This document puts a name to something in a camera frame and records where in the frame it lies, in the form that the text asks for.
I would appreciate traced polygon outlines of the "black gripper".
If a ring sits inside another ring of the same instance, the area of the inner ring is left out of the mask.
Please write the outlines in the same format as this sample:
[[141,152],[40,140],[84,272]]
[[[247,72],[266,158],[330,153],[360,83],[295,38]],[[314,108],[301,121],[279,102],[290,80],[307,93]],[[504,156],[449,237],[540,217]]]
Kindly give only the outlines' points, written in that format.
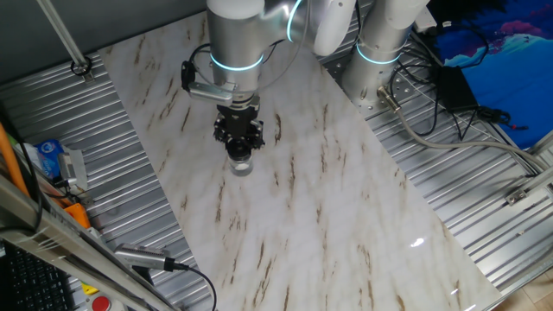
[[218,105],[217,110],[219,117],[213,130],[216,141],[227,144],[230,136],[247,136],[251,149],[261,149],[264,146],[264,123],[254,121],[258,115],[258,108],[248,106],[245,109],[236,110]]

